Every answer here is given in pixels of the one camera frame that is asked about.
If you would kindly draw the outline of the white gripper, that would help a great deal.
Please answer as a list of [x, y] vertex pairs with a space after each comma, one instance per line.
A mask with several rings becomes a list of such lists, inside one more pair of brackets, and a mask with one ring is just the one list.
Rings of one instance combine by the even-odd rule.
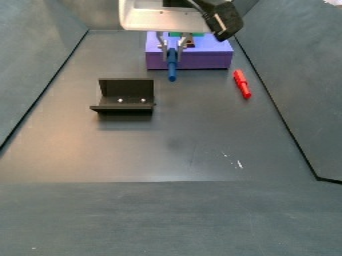
[[[125, 30], [157, 31], [157, 48], [161, 50], [163, 61], [167, 61], [168, 41], [164, 32], [208, 33], [209, 28], [200, 13], [192, 8], [164, 7], [163, 0], [119, 0], [119, 22]], [[177, 61], [181, 60], [185, 40], [177, 40]]]

